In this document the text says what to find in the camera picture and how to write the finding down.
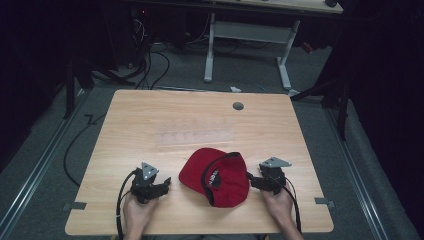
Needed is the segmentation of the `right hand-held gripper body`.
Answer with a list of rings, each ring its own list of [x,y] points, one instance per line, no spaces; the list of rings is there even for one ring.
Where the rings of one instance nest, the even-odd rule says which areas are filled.
[[[268,191],[278,194],[286,185],[283,167],[291,167],[292,164],[278,157],[270,157],[259,164],[260,172],[264,177]]]

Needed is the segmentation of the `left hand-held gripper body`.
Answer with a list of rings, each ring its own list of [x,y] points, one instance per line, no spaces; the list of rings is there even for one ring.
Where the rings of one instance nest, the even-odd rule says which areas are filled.
[[[159,170],[152,165],[142,162],[141,167],[135,170],[135,178],[130,188],[131,194],[137,198],[141,204],[146,204],[154,197],[157,185],[154,184]]]

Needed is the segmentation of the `red baseball cap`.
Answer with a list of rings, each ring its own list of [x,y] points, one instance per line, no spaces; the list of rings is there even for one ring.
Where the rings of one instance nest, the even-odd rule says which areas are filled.
[[[247,167],[239,152],[198,149],[180,171],[179,181],[202,194],[212,207],[236,207],[249,193]]]

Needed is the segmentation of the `person's left hand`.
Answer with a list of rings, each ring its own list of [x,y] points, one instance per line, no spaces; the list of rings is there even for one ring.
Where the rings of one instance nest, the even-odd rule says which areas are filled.
[[[137,201],[137,198],[134,195],[127,195],[125,197],[123,209],[126,231],[129,229],[142,229],[144,232],[153,215],[157,203],[158,200],[153,199],[146,204],[141,204]]]

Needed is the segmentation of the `person's right hand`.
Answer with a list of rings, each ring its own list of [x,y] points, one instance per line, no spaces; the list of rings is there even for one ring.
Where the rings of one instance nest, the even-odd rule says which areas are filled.
[[[261,191],[261,194],[265,200],[269,214],[281,229],[288,229],[295,226],[292,219],[293,201],[286,190],[281,190],[278,194]]]

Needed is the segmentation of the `grey tape strip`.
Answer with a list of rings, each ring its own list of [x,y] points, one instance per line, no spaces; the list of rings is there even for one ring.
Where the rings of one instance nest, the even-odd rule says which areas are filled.
[[[86,208],[85,202],[69,202],[65,203],[63,206],[64,211],[70,211],[70,210],[84,210]]]
[[[329,200],[325,197],[315,197],[314,200],[317,205],[326,205],[329,209],[336,207],[332,200]]]

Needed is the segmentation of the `black metal stand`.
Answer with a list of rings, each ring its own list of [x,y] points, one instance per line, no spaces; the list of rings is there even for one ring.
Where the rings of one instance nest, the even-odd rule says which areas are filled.
[[[336,132],[339,137],[345,141],[345,127],[348,101],[349,101],[349,90],[351,86],[351,80],[349,78],[337,78],[334,80],[320,83],[314,87],[307,89],[303,92],[297,93],[291,96],[292,101],[298,101],[307,96],[322,95],[321,106],[323,108],[338,108],[338,116],[336,119]]]
[[[70,57],[66,65],[66,112],[65,119],[69,119],[75,108],[75,82],[78,82],[83,90],[92,90],[94,88],[94,81],[91,78],[91,72],[97,71],[108,77],[115,83],[126,86],[133,86],[124,77],[120,77],[106,68],[95,64],[88,59],[82,57]]]

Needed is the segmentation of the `white-legged wooden desk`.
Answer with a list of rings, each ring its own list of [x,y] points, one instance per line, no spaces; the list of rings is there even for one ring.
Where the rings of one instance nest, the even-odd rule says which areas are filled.
[[[338,0],[126,0],[150,7],[204,10],[210,13],[208,52],[205,62],[204,81],[213,80],[214,43],[217,38],[247,40],[283,44],[282,55],[276,58],[281,82],[285,90],[291,90],[286,61],[297,35],[302,17],[339,17],[343,7]],[[275,21],[292,17],[288,26],[242,23],[240,20],[217,20],[217,14],[241,14],[272,17]]]

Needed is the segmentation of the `metal floor rail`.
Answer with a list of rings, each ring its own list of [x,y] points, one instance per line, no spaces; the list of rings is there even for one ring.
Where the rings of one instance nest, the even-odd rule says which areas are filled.
[[[78,90],[75,108],[65,116],[65,91],[36,121],[32,132],[0,174],[0,240],[8,240],[54,159],[76,112],[84,105],[90,90]]]
[[[369,228],[374,236],[375,240],[389,240],[387,232],[380,220],[379,214],[375,207],[374,201],[372,200],[368,189],[358,171],[355,164],[354,158],[350,152],[348,144],[342,139],[338,132],[337,120],[332,110],[323,110],[331,129],[337,139],[338,145],[341,149],[343,159],[347,168],[348,175],[351,179],[352,186],[358,198],[362,212],[367,220]]]

